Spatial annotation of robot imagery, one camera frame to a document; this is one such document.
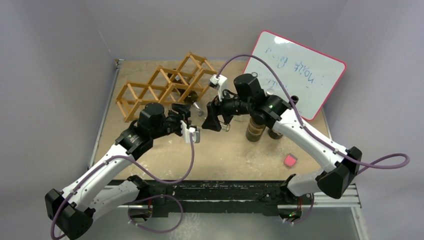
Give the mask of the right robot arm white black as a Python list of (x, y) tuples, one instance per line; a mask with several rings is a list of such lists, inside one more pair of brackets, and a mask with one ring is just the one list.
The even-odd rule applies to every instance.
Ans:
[(207, 116), (202, 128), (220, 132), (223, 125), (228, 125), (234, 116), (250, 115), (256, 124), (289, 138), (321, 167), (306, 175), (290, 176), (280, 191), (284, 202), (292, 204), (302, 195), (317, 192), (340, 199), (359, 169), (348, 158), (360, 161), (362, 152), (357, 147), (346, 148), (332, 141), (302, 121), (296, 115), (294, 104), (278, 95), (267, 95), (257, 77), (252, 74), (239, 75), (233, 82), (236, 93), (231, 97), (226, 77), (217, 74), (210, 77), (209, 86), (216, 89), (218, 95), (206, 105)]

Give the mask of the olive green wine bottle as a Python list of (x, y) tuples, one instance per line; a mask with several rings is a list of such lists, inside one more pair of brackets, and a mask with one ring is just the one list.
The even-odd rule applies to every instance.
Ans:
[[(183, 84), (183, 81), (178, 75), (174, 77), (172, 82), (177, 84)], [(177, 89), (174, 89), (173, 91), (179, 93), (179, 95), (182, 96), (185, 93), (186, 89), (177, 88)], [(198, 94), (194, 90), (191, 90), (183, 100), (185, 104), (194, 104), (197, 101), (198, 101)]]

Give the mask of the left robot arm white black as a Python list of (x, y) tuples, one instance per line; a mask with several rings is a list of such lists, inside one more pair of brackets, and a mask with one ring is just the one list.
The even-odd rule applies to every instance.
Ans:
[(191, 124), (191, 105), (173, 103), (165, 109), (160, 103), (149, 103), (132, 121), (106, 154), (80, 178), (62, 190), (51, 189), (44, 197), (51, 219), (50, 236), (55, 229), (70, 240), (81, 237), (93, 222), (108, 211), (125, 203), (142, 205), (154, 198), (150, 185), (141, 177), (128, 177), (117, 187), (106, 191), (111, 180), (153, 147), (155, 139), (175, 134), (191, 146), (200, 140), (199, 129)]

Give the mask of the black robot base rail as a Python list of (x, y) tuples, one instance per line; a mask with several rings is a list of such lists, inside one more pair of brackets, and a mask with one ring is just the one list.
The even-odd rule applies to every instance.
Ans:
[(298, 220), (310, 193), (294, 196), (284, 180), (184, 180), (164, 184), (136, 180), (135, 204), (148, 205), (154, 218), (170, 213), (261, 214)]

